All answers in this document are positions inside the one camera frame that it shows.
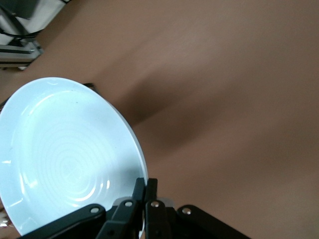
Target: metal screw head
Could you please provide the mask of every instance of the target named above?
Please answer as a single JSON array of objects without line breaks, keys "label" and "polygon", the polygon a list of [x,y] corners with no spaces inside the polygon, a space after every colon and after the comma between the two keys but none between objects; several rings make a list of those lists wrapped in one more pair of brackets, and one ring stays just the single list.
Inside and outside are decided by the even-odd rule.
[{"label": "metal screw head", "polygon": [[184,214],[190,215],[191,214],[191,209],[189,208],[183,208],[183,210],[181,210]]},{"label": "metal screw head", "polygon": [[99,208],[92,208],[90,212],[91,213],[97,213],[99,210],[100,210]]},{"label": "metal screw head", "polygon": [[125,207],[130,207],[131,205],[133,205],[133,203],[131,201],[127,201],[124,205]]},{"label": "metal screw head", "polygon": [[160,204],[157,201],[153,201],[153,202],[151,202],[151,206],[154,208],[158,208],[160,206]]}]

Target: brown surface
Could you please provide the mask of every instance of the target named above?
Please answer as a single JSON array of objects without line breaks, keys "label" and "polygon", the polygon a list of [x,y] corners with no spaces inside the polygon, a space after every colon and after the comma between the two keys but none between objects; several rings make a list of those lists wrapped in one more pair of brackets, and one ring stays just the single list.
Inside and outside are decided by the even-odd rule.
[{"label": "brown surface", "polygon": [[159,195],[256,239],[319,237],[319,1],[72,1],[0,100],[93,82],[133,126]]}]

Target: black cable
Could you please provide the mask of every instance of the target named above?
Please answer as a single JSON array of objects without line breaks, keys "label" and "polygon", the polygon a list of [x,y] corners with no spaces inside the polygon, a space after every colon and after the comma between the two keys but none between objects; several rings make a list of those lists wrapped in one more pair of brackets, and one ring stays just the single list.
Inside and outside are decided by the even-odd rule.
[{"label": "black cable", "polygon": [[2,28],[0,28],[0,34],[6,35],[6,36],[10,36],[10,37],[14,37],[14,38],[21,38],[21,39],[25,39],[25,38],[35,38],[36,36],[38,36],[38,34],[41,32],[40,31],[36,31],[33,33],[30,33],[28,35],[15,35],[15,34],[10,34],[5,32]]}]

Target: screw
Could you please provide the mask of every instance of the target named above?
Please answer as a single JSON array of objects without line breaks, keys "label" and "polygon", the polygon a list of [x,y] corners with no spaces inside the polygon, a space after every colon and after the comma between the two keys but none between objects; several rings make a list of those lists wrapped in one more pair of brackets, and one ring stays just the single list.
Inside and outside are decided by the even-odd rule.
[{"label": "screw", "polygon": [[133,203],[131,201],[127,201],[124,205],[125,207],[130,207],[131,205],[133,205]]},{"label": "screw", "polygon": [[191,209],[189,209],[189,208],[183,208],[182,212],[183,212],[184,214],[190,215],[190,214],[191,214]]},{"label": "screw", "polygon": [[100,210],[99,208],[92,208],[90,212],[91,213],[97,213],[99,210]]},{"label": "screw", "polygon": [[151,202],[151,206],[154,208],[158,208],[160,206],[160,204],[157,201],[153,201],[153,202]]}]

